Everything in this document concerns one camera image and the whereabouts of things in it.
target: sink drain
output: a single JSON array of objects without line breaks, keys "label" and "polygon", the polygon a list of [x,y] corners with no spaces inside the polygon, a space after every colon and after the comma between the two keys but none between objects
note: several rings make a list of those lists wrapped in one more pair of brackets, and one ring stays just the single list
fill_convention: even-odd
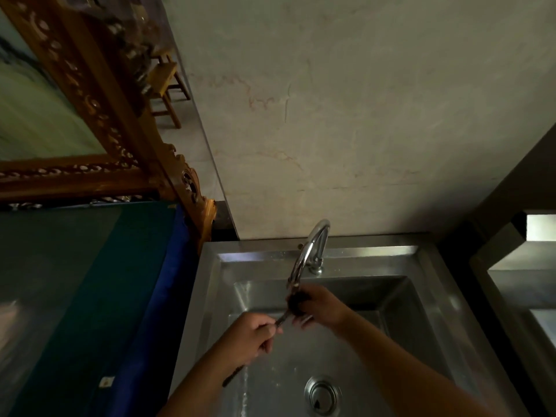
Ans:
[{"label": "sink drain", "polygon": [[313,376],[305,385],[305,401],[313,416],[337,416],[340,399],[340,389],[327,376]]}]

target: dark object in hand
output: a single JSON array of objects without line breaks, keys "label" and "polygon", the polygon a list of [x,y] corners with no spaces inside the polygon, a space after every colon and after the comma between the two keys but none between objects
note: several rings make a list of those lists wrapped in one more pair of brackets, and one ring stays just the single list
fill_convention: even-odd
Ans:
[{"label": "dark object in hand", "polygon": [[311,300],[311,296],[309,294],[303,291],[297,291],[288,299],[288,308],[294,315],[303,316],[305,313],[299,309],[299,303],[307,300]]}]

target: forearm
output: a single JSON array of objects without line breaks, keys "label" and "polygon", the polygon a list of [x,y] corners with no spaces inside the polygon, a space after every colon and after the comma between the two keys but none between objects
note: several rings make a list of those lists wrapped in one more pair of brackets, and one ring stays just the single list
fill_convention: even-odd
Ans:
[{"label": "forearm", "polygon": [[215,351],[209,350],[187,374],[168,399],[158,417],[205,417],[212,414],[222,382],[233,369]]},{"label": "forearm", "polygon": [[332,330],[351,345],[400,417],[491,415],[452,381],[421,363],[357,313],[350,311]]}]

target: faucet spout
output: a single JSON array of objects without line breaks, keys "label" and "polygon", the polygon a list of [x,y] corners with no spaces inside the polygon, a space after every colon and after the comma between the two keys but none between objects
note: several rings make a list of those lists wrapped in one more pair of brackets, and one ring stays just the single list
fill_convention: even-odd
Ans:
[{"label": "faucet spout", "polygon": [[323,252],[329,231],[330,221],[321,220],[309,234],[307,242],[303,245],[303,249],[295,261],[294,269],[288,278],[287,287],[292,293],[296,292],[299,287],[301,274],[305,266],[308,266],[309,271],[315,275],[323,273]]}]

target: wooden stool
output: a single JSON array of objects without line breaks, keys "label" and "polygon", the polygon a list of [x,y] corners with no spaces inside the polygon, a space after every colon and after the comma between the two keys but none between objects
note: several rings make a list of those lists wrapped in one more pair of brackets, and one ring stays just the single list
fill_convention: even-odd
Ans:
[{"label": "wooden stool", "polygon": [[172,78],[177,81],[177,86],[184,93],[187,99],[190,99],[187,95],[187,90],[185,89],[184,83],[181,81],[180,77],[177,75],[177,64],[174,62],[170,63],[159,63],[150,71],[147,81],[152,87],[150,99],[162,98],[162,102],[166,106],[165,111],[153,111],[152,106],[149,102],[149,107],[153,116],[168,116],[170,115],[176,128],[181,128],[180,120],[177,118],[176,112],[172,108],[172,102],[170,96],[168,95],[168,89],[173,85],[170,84]]},{"label": "wooden stool", "polygon": [[[174,61],[172,59],[172,53],[173,53],[173,48],[164,48],[164,47],[157,48],[151,53],[151,58],[155,58],[158,60],[159,64],[163,64],[164,60],[162,57],[165,56],[169,63],[173,63]],[[176,73],[176,81],[177,84],[169,85],[168,89],[180,89],[184,93],[185,99],[191,100],[191,97],[187,92],[187,88],[185,87],[184,83],[181,81],[180,75],[178,73]]]}]

